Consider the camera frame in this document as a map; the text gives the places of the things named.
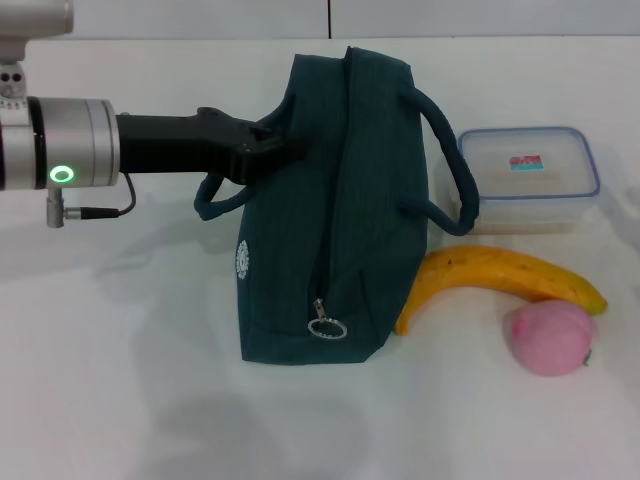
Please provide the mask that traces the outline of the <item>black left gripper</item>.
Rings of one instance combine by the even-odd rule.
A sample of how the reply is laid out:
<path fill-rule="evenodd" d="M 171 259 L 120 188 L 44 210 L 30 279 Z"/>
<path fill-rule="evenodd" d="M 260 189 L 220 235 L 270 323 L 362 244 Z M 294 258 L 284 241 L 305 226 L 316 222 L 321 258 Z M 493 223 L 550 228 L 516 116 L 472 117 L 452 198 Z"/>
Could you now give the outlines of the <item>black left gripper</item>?
<path fill-rule="evenodd" d="M 247 123 L 209 107 L 186 117 L 120 114 L 116 120 L 120 171 L 129 174 L 204 172 L 248 186 L 310 147 L 304 136 L 249 130 Z"/>

